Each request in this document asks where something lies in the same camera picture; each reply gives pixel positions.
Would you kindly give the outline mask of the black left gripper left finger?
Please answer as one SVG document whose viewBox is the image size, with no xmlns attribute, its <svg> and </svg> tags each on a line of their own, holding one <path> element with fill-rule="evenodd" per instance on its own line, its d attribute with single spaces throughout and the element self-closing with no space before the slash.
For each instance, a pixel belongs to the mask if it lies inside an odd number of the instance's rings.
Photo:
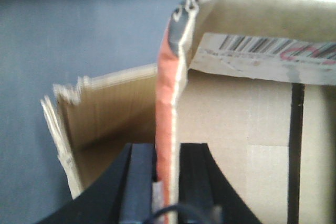
<svg viewBox="0 0 336 224">
<path fill-rule="evenodd" d="M 127 144 L 80 196 L 40 223 L 145 223 L 152 214 L 154 145 Z"/>
</svg>

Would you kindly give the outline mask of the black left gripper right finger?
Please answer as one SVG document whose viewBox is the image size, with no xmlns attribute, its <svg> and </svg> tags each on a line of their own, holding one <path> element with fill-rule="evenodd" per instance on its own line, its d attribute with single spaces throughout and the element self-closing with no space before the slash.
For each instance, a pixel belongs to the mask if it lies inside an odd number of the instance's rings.
<svg viewBox="0 0 336 224">
<path fill-rule="evenodd" d="M 221 172 L 207 144 L 180 148 L 178 202 L 208 223 L 261 223 Z"/>
</svg>

